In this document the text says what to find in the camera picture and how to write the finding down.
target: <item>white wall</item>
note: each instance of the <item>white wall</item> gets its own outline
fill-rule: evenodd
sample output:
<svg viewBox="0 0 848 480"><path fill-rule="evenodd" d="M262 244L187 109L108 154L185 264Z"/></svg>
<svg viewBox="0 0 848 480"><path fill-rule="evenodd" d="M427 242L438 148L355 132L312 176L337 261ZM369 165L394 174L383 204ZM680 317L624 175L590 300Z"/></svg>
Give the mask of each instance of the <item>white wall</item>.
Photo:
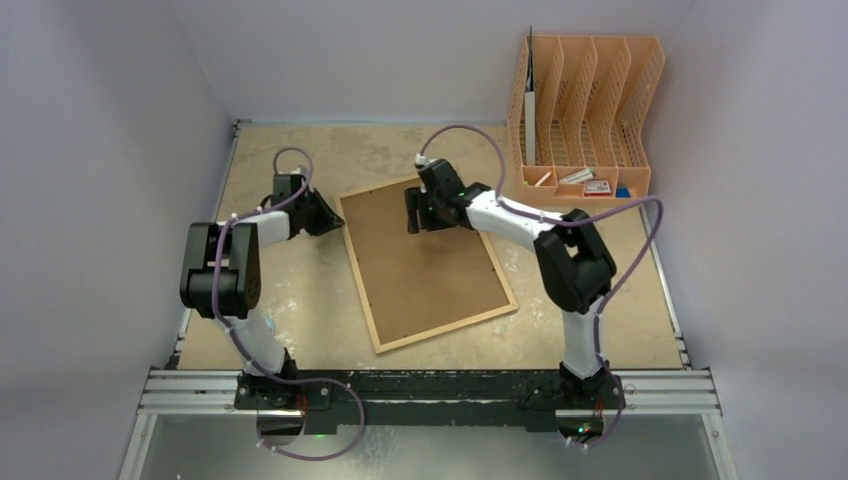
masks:
<svg viewBox="0 0 848 480"><path fill-rule="evenodd" d="M272 121L506 119L521 36L670 40L694 0L174 0L228 111Z"/></svg>
<svg viewBox="0 0 848 480"><path fill-rule="evenodd" d="M0 4L0 474L114 478L229 119L167 0Z"/></svg>
<svg viewBox="0 0 848 480"><path fill-rule="evenodd" d="M659 248L743 478L848 471L846 20L698 0L653 107Z"/></svg>

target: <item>gray floor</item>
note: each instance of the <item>gray floor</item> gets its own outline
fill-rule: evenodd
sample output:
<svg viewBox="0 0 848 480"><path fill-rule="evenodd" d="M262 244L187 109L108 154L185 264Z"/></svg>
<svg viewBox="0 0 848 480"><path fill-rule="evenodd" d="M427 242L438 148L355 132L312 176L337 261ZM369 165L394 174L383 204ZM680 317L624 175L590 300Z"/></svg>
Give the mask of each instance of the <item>gray floor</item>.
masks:
<svg viewBox="0 0 848 480"><path fill-rule="evenodd" d="M559 434L521 428L368 427L340 458L310 463L256 448L250 416L159 416L143 479L717 479L699 416L626 416L608 443L583 453ZM288 448L321 455L354 433L301 437Z"/></svg>

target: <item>beige table surface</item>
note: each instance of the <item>beige table surface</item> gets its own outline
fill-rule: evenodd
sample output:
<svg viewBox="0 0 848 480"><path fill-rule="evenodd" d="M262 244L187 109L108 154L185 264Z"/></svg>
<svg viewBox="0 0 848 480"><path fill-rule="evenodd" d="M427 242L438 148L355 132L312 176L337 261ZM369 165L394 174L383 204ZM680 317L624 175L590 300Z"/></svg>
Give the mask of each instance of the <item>beige table surface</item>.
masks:
<svg viewBox="0 0 848 480"><path fill-rule="evenodd" d="M246 127L238 141L219 219L255 208L271 193L271 160L281 147L297 145L312 153L313 186L334 205L335 197L346 191L414 173L415 153L436 129ZM484 129L508 151L505 128ZM472 132L442 134L427 153L450 160L466 183L495 185L497 181L494 150ZM280 169L289 171L299 163L303 160L296 153L287 153L280 158ZM598 229L623 272L645 241L638 211L603 220ZM371 345L341 230L317 238L301 234L263 250L262 297L257 308L273 320L277 339L301 368L554 368L562 358L562 320L544 292L535 255L496 235L490 238L519 310L379 356ZM604 321L613 368L681 367L650 254L610 302ZM193 313L179 368L241 366L223 332Z"/></svg>

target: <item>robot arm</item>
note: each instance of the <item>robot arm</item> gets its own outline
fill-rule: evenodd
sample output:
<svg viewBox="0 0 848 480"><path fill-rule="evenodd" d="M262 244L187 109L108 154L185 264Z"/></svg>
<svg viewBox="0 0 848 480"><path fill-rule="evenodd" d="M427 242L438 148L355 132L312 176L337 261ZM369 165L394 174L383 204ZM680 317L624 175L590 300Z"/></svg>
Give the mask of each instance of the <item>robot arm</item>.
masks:
<svg viewBox="0 0 848 480"><path fill-rule="evenodd" d="M277 205L296 192L303 182L300 170L274 175L271 205ZM323 235L344 225L312 188L282 210L269 211L240 221L229 232L224 245L227 265L221 269L218 305L245 348L265 368L279 372L287 358L286 350L276 341L259 309L262 291L259 251L269 245L294 238L301 230L313 236ZM180 299L201 317L215 320L212 312L212 282L215 251L223 222L194 223L189 227ZM221 322L215 321L220 328ZM261 376L252 365L245 372Z"/></svg>
<svg viewBox="0 0 848 480"><path fill-rule="evenodd" d="M594 316L616 273L595 226L566 228L511 213L488 186L466 187L444 159L419 157L416 167L422 187L405 192L409 232L418 233L422 226L427 231L463 226L496 233L535 252L545 291L562 310L566 341L562 365L591 389L604 374L595 353ZM577 209L562 215L505 201L540 217L561 216L569 222L588 217ZM566 247L576 248L577 253L570 255Z"/></svg>

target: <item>brown board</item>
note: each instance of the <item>brown board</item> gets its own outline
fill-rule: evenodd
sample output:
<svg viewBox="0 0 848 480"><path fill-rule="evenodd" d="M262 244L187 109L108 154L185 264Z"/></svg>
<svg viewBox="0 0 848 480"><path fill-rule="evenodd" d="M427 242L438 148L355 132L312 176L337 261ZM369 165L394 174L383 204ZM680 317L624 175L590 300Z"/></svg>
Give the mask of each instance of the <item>brown board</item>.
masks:
<svg viewBox="0 0 848 480"><path fill-rule="evenodd" d="M518 309L485 233L407 232L417 176L340 196L345 243L377 353Z"/></svg>

